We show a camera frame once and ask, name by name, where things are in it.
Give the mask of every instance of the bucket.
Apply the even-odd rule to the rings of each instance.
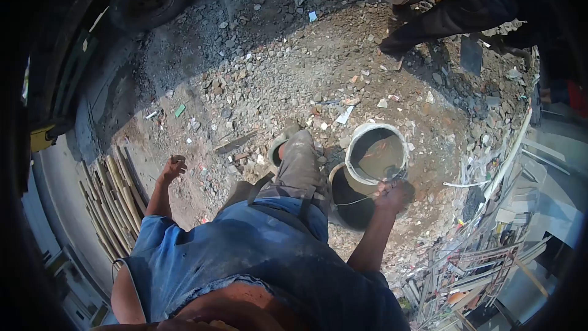
[[[364,185],[392,180],[406,165],[408,146],[401,132],[389,124],[366,123],[351,136],[345,165],[352,178]]]
[[[329,221],[354,232],[364,232],[376,209],[373,202],[376,187],[354,180],[345,162],[331,170],[329,183],[333,197]]]

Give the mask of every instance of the shoe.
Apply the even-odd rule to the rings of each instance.
[[[282,159],[279,156],[280,146],[286,143],[291,136],[295,135],[301,127],[298,123],[294,120],[290,120],[287,122],[286,127],[282,129],[280,134],[273,140],[272,145],[269,147],[268,150],[268,160],[272,162],[275,166],[280,166],[282,163]]]

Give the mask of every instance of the ground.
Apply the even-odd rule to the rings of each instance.
[[[318,19],[310,23],[313,11]],[[149,196],[167,158],[185,155],[188,171],[171,187],[171,206],[189,230],[215,217],[234,182],[275,170],[266,153],[288,121],[320,142],[325,176],[342,161],[356,127],[392,124],[411,146],[407,179],[415,192],[382,263],[397,290],[402,274],[462,217],[467,189],[442,183],[485,180],[487,164],[508,149],[533,73],[520,82],[507,78],[514,67],[523,70],[522,60],[486,48],[481,77],[465,73],[460,36],[418,45],[394,71],[378,44],[400,25],[381,0],[303,0],[298,7],[295,0],[196,0],[171,23],[109,44],[101,70],[86,80],[79,158],[91,163],[119,144]],[[354,98],[360,102],[349,120],[335,122]],[[215,152],[253,131],[239,148]],[[344,260],[362,236],[334,224],[329,234]]]

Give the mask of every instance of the blue shirt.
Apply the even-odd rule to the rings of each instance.
[[[311,205],[302,225],[300,203],[235,203],[189,232],[167,217],[145,217],[124,261],[146,321],[172,318],[198,296],[242,282],[264,287],[312,329],[408,331],[384,276],[350,268],[326,244],[326,217]]]

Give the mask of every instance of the strap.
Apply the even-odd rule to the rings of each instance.
[[[308,227],[308,225],[309,225],[308,212],[309,212],[309,209],[311,206],[311,201],[315,196],[315,191],[316,191],[315,186],[308,187],[308,189],[306,190],[306,193],[304,194],[304,198],[302,199],[302,203],[300,204],[300,213],[298,214],[298,219],[306,227]]]
[[[265,174],[263,178],[258,180],[257,183],[255,183],[254,187],[251,188],[251,190],[249,191],[249,196],[247,197],[247,206],[251,206],[254,203],[255,198],[257,198],[257,195],[259,194],[261,188],[263,188],[264,185],[270,182],[274,176],[274,173],[269,172]]]

